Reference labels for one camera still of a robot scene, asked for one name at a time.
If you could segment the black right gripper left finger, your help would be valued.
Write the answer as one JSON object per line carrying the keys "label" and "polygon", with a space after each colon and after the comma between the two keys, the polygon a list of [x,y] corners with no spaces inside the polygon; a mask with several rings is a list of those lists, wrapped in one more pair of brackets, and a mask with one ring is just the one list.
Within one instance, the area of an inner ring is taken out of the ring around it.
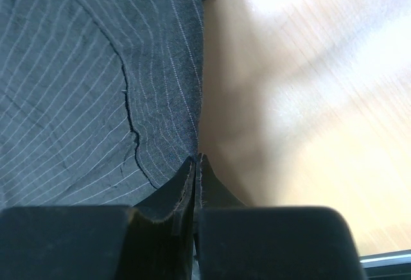
{"label": "black right gripper left finger", "polygon": [[195,163],[135,206],[1,211],[2,279],[190,279]]}

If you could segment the aluminium front mounting rail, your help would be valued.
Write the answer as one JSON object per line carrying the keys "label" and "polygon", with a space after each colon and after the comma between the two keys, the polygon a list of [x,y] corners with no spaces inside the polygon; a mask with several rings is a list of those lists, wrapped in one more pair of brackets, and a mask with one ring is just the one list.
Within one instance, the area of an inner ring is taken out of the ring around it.
{"label": "aluminium front mounting rail", "polygon": [[362,256],[360,263],[367,279],[411,280],[410,250]]}

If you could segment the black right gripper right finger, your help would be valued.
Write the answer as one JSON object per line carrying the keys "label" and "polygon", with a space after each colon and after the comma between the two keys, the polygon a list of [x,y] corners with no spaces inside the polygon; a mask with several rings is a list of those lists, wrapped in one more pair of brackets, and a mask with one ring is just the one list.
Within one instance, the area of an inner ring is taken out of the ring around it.
{"label": "black right gripper right finger", "polygon": [[195,243],[201,279],[365,279],[351,231],[329,207],[247,207],[198,155]]}

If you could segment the black pinstriped long sleeve shirt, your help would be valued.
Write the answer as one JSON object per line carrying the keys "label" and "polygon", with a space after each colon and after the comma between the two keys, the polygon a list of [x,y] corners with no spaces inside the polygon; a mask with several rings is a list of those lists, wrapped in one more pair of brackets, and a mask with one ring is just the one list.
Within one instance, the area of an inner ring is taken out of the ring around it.
{"label": "black pinstriped long sleeve shirt", "polygon": [[1,0],[1,207],[132,206],[198,153],[205,0]]}

